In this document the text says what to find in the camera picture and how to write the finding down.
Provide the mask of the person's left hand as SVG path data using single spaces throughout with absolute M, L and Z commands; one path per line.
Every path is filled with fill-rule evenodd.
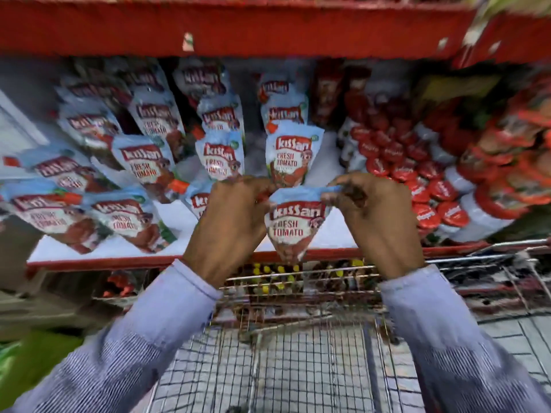
M 211 190 L 207 207 L 181 258 L 183 265 L 193 272 L 189 277 L 214 289 L 224 285 L 264 239 L 269 208 L 267 200 L 253 205 L 212 202 Z

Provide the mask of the person's right hand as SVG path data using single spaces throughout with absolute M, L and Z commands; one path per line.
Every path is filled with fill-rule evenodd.
M 327 194 L 323 200 L 328 202 Z M 374 176 L 365 207 L 337 209 L 362 256 L 384 279 L 403 277 L 427 266 L 410 190 L 405 185 Z

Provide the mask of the tomato ketchup pouch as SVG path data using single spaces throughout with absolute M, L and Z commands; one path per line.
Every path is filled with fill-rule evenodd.
M 324 194 L 339 193 L 342 186 L 289 187 L 277 189 L 269 198 L 270 210 L 265 215 L 267 236 L 275 251 L 286 263 L 301 261 L 332 206 Z

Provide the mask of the person's right forearm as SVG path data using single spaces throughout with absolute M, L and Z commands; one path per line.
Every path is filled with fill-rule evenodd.
M 397 334 L 448 413 L 551 413 L 551 397 L 477 323 L 435 265 L 383 274 L 381 295 Z

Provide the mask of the person's left forearm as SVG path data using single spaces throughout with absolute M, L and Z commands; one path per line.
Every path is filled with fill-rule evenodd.
M 87 338 L 0 413 L 129 413 L 201 332 L 227 274 L 174 261 L 130 310 Z

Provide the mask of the group of red capped bottles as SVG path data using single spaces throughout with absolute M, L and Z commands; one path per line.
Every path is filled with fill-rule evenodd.
M 347 117 L 337 134 L 341 165 L 406 185 L 424 246 L 482 241 L 513 222 L 492 208 L 482 188 L 466 192 L 453 184 L 458 170 L 433 160 L 406 99 L 353 92 L 345 104 Z

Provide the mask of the red edged white shelf board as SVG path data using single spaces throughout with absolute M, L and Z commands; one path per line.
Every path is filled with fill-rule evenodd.
M 102 242 L 89 254 L 79 254 L 49 236 L 43 236 L 26 260 L 28 276 L 48 271 L 118 270 L 162 268 L 181 257 L 189 244 L 197 219 L 182 203 L 156 204 L 162 220 L 179 232 L 176 242 L 156 254 L 139 250 L 119 235 Z M 331 261 L 361 258 L 342 214 L 334 209 L 310 243 L 302 261 Z

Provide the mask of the dark red sauce packets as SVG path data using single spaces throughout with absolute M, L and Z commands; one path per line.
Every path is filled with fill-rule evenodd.
M 344 59 L 317 60 L 311 86 L 310 116 L 314 124 L 329 126 L 341 106 L 360 114 L 367 107 L 365 89 L 372 75 L 366 65 L 346 65 Z

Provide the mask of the row of yellow capped bottles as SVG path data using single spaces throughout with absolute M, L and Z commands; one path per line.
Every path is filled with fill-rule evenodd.
M 379 275 L 363 259 L 338 259 L 289 264 L 246 265 L 238 271 L 236 289 L 256 297 L 338 294 L 372 291 Z

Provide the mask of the rows of light blue sauce pouches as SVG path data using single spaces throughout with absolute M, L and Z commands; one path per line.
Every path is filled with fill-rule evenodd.
M 160 214 L 160 205 L 179 202 L 200 218 L 212 185 L 246 173 L 246 140 L 252 139 L 252 173 L 285 187 L 303 183 L 323 129 L 306 125 L 309 98 L 305 70 L 283 63 L 279 73 L 256 76 L 266 132 L 279 119 L 299 128 L 297 144 L 284 168 L 275 150 L 283 145 L 245 130 L 241 98 L 224 63 L 180 58 L 171 79 L 160 60 L 113 56 L 74 58 L 74 72 L 61 75 L 54 118 L 72 139 L 27 147 L 0 165 L 27 177 L 0 181 L 0 220 L 17 216 L 44 236 L 81 255 L 106 249 L 119 236 L 143 254 L 156 254 L 180 234 Z M 268 172 L 259 166 L 266 152 Z

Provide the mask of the red metal store shelf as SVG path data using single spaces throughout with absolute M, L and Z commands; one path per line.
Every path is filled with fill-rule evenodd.
M 551 0 L 0 0 L 0 54 L 551 64 Z

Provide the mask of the pile of red orange packets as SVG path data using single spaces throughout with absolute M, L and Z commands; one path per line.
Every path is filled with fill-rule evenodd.
M 506 101 L 454 169 L 495 217 L 515 219 L 551 203 L 551 71 Z

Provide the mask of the green packet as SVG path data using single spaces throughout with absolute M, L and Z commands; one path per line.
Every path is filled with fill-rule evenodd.
M 19 340 L 0 341 L 0 411 L 34 388 L 84 339 L 48 330 L 32 330 Z

